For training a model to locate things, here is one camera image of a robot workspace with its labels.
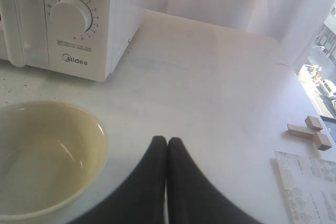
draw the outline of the bowl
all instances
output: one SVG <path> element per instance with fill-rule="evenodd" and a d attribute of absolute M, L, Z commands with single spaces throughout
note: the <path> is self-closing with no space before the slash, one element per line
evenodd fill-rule
<path fill-rule="evenodd" d="M 0 222 L 49 214 L 101 173 L 108 141 L 98 119 L 62 102 L 0 109 Z"/>

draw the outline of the microwave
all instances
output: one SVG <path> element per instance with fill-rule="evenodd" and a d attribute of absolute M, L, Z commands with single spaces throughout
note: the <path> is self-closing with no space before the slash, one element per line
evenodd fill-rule
<path fill-rule="evenodd" d="M 0 59 L 104 81 L 141 24 L 146 0 L 0 0 Z"/>

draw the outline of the white countertop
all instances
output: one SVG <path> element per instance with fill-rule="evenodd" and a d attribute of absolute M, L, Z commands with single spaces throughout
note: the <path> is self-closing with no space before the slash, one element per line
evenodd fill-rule
<path fill-rule="evenodd" d="M 277 42 L 268 37 L 148 11 L 104 83 L 0 62 L 0 106 L 75 103 L 107 129 L 109 158 L 98 180 L 50 224 L 97 204 L 133 170 L 154 135 L 179 136 L 209 180 L 267 224 L 290 223 L 274 151 L 336 161 L 289 136 L 287 123 L 317 116 Z"/>

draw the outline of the sheer curtain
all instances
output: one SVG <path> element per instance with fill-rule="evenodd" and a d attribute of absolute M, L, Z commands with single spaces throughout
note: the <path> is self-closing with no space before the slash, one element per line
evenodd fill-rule
<path fill-rule="evenodd" d="M 298 72 L 335 0 L 150 0 L 149 9 L 275 37 Z"/>

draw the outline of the wooden block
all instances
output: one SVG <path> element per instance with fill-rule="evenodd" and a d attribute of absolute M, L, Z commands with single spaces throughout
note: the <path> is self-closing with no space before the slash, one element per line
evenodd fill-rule
<path fill-rule="evenodd" d="M 292 124 L 287 124 L 287 128 L 288 133 L 292 136 L 311 139 L 315 135 L 315 131 L 310 128 L 300 127 Z"/>
<path fill-rule="evenodd" d="M 320 151 L 326 151 L 332 147 L 329 138 L 327 135 L 322 134 L 321 132 L 316 132 L 313 136 L 313 141 Z"/>
<path fill-rule="evenodd" d="M 323 126 L 318 118 L 315 118 L 314 116 L 308 116 L 305 119 L 306 125 L 308 128 L 315 130 L 315 131 L 321 131 L 323 130 Z"/>

